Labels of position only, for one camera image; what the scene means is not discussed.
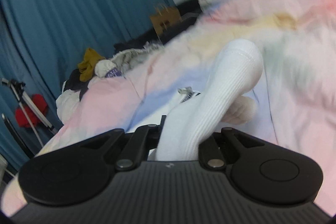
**curtain fold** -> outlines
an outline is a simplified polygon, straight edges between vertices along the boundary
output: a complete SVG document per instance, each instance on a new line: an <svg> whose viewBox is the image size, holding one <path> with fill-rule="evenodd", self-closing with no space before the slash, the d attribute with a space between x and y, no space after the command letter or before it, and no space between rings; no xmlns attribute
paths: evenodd
<svg viewBox="0 0 336 224"><path fill-rule="evenodd" d="M42 94L50 107L50 119L58 125L55 100L85 50L92 47L102 56L111 57L113 44L136 38L151 28L149 16L155 13L155 6L174 5L173 0L0 0L0 3L1 50L4 50L0 76L24 81L30 93ZM3 100L0 110L4 109L10 118L14 103L8 101L4 89L0 90ZM5 143L0 139L0 151ZM12 157L13 166L20 166L25 160L22 155Z"/></svg>

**blanket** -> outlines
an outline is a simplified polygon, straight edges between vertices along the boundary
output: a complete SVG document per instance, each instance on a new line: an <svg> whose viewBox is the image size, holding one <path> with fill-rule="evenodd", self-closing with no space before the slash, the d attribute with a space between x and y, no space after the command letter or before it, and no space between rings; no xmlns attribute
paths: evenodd
<svg viewBox="0 0 336 224"><path fill-rule="evenodd" d="M313 158L324 172L315 202L335 214L336 0L199 1L205 14L194 27L124 77L95 83L39 154L113 128L128 131L178 88L202 92L217 53L231 40L245 38L263 54L264 73L248 94L260 111L236 128ZM1 207L10 216L24 204L16 178Z"/></svg>

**bed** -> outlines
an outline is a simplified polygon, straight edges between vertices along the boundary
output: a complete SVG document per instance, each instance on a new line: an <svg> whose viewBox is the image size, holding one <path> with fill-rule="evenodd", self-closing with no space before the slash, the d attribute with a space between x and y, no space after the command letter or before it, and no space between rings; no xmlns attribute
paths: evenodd
<svg viewBox="0 0 336 224"><path fill-rule="evenodd" d="M315 203L336 213L336 0L199 0L193 27L124 77L100 79L40 155L112 128L131 132L159 123L177 90L202 92L221 49L236 38L263 55L261 79L246 96L258 104L248 123L232 126L314 159L324 172ZM218 124L216 130L228 126ZM11 216L26 201L17 179L2 210Z"/></svg>

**metal screw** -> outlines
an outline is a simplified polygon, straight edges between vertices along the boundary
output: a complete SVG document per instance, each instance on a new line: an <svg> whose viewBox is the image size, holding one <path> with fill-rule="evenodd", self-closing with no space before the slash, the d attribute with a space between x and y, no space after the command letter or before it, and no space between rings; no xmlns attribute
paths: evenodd
<svg viewBox="0 0 336 224"><path fill-rule="evenodd" d="M117 161L117 166L120 168L128 168L133 165L133 162L129 159L122 159Z"/></svg>
<svg viewBox="0 0 336 224"><path fill-rule="evenodd" d="M208 165L212 168L218 168L224 166L224 161L220 159L211 159L208 161Z"/></svg>

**brown paper bag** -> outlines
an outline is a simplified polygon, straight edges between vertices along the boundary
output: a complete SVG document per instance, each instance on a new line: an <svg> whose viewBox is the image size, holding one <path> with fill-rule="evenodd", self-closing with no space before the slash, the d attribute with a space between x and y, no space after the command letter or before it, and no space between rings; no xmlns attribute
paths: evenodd
<svg viewBox="0 0 336 224"><path fill-rule="evenodd" d="M161 4L162 9L155 8L157 13L150 19L157 36L161 35L168 27L181 20L181 15L176 7L167 7Z"/></svg>

